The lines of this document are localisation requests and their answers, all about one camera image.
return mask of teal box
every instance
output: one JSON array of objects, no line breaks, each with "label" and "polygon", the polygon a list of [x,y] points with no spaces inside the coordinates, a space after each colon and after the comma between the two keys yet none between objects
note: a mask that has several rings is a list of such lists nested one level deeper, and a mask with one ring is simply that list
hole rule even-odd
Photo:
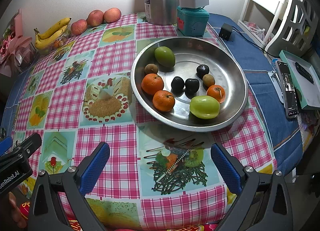
[{"label": "teal box", "polygon": [[[288,64],[291,74],[292,82],[296,88],[297,96],[300,101],[302,109],[320,110],[320,80],[314,70],[313,66],[307,61],[282,50],[279,54],[281,60]],[[311,84],[302,75],[300,75],[295,67],[295,63],[298,62],[301,66],[307,70],[314,83]]]},{"label": "teal box", "polygon": [[203,36],[210,14],[202,8],[177,7],[177,27],[184,36]]}]

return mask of dark purple fruit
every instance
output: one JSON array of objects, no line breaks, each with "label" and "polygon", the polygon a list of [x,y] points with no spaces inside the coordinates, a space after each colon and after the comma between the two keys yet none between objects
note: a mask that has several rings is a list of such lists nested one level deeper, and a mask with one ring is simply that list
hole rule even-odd
[{"label": "dark purple fruit", "polygon": [[174,92],[182,92],[184,88],[184,81],[181,77],[175,76],[171,82],[171,88]]},{"label": "dark purple fruit", "polygon": [[202,79],[206,74],[209,74],[209,67],[207,65],[199,65],[197,67],[197,76]]},{"label": "dark purple fruit", "polygon": [[188,78],[185,82],[186,91],[189,93],[196,93],[199,90],[200,82],[196,78]]}]

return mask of blue gripper pad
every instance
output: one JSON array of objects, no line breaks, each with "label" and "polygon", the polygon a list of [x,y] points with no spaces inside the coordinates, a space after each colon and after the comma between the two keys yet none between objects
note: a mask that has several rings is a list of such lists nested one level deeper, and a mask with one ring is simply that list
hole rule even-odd
[{"label": "blue gripper pad", "polygon": [[0,142],[0,156],[4,154],[12,146],[12,138],[8,136]]},{"label": "blue gripper pad", "polygon": [[88,165],[84,173],[81,175],[80,182],[80,193],[85,196],[87,193],[90,193],[104,166],[106,165],[110,156],[110,147],[107,143],[104,143],[95,157],[91,160],[91,163]]},{"label": "blue gripper pad", "polygon": [[240,176],[217,144],[211,146],[211,159],[230,192],[240,194],[242,191]]}]

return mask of phone screen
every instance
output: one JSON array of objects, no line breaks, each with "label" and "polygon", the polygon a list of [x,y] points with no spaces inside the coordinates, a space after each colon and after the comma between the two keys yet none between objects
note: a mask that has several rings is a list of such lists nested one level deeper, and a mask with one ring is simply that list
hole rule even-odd
[{"label": "phone screen", "polygon": [[284,85],[285,95],[288,104],[288,114],[293,116],[298,114],[297,97],[294,91],[294,85],[290,75],[289,67],[284,62],[278,62],[279,70],[282,77],[282,83]]}]

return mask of light green fruit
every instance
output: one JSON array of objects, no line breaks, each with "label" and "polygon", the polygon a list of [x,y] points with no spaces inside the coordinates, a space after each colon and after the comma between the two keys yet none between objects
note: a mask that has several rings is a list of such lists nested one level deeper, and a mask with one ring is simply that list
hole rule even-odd
[{"label": "light green fruit", "polygon": [[184,165],[188,168],[198,167],[203,160],[203,149],[191,150]]},{"label": "light green fruit", "polygon": [[155,57],[159,64],[165,67],[173,67],[176,64],[176,57],[168,47],[158,47],[155,50]]},{"label": "light green fruit", "polygon": [[219,102],[208,95],[195,96],[190,102],[190,112],[200,119],[212,119],[218,116]]}]

